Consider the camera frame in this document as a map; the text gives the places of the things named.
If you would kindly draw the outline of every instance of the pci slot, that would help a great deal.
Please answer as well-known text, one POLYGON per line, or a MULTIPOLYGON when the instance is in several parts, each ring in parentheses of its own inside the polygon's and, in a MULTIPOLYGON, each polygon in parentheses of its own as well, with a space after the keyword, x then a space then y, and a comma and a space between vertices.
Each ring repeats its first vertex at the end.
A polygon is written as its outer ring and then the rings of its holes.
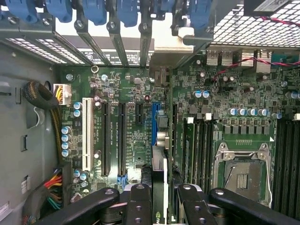
POLYGON ((152 103, 152 132, 151 132, 151 145, 155 145, 157 132, 158 132, 158 124, 156 120, 156 113, 160 110, 160 103, 154 102, 152 103))
POLYGON ((82 170, 90 171, 94 166, 94 110, 93 99, 82 98, 82 170))
POLYGON ((101 173, 108 176, 111 170, 110 141, 111 141, 111 117, 110 106, 107 102, 102 103, 102 154, 101 173))
POLYGON ((118 118, 118 175, 126 174, 126 103, 119 103, 118 118))

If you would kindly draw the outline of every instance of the pcie slot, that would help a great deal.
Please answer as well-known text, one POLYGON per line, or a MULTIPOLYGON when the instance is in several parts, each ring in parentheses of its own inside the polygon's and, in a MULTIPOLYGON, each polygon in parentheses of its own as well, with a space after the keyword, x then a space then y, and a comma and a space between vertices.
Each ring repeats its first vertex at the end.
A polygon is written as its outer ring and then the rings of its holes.
POLYGON ((110 139, 111 139, 111 117, 110 106, 107 102, 102 103, 102 154, 101 173, 108 176, 111 170, 110 139))
POLYGON ((176 155, 176 134, 177 134, 177 105, 173 105, 173 133, 172 133, 172 156, 176 155))
POLYGON ((151 131, 151 145, 155 145, 158 132, 158 125, 156 121, 156 112, 160 110, 160 103, 152 103, 152 131, 151 131))
POLYGON ((118 118, 118 175, 126 174, 126 103, 119 103, 118 118))

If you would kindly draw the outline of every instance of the perforated metal panel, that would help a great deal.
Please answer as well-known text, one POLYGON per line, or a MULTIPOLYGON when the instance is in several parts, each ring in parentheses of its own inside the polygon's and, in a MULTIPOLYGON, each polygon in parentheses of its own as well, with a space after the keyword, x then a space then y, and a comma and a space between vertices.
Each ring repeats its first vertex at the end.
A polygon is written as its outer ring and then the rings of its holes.
MULTIPOLYGON (((213 45, 300 47, 300 28, 296 25, 243 16, 243 11, 243 5, 238 5, 217 24, 213 45)), ((292 1, 271 17, 300 23, 300 1, 292 1)))

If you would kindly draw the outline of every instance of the white pci slot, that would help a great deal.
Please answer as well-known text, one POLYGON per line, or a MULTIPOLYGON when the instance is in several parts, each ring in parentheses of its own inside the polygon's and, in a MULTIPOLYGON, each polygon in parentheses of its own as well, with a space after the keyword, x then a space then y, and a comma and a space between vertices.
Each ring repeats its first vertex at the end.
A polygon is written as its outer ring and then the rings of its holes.
POLYGON ((82 98, 82 170, 90 171, 94 164, 93 98, 82 98))

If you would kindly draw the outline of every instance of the black pcie slot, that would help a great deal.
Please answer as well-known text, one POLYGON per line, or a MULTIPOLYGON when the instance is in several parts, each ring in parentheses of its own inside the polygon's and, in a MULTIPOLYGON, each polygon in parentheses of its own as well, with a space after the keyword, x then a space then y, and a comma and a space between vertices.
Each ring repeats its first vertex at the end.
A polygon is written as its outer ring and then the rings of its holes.
POLYGON ((118 118, 118 175, 126 174, 126 103, 119 103, 118 118))
POLYGON ((101 173, 108 176, 111 170, 110 139, 111 139, 111 117, 110 106, 107 102, 102 103, 102 152, 101 152, 101 173))
POLYGON ((177 134, 177 105, 173 105, 173 134, 172 134, 172 156, 175 158, 176 155, 176 134, 177 134))

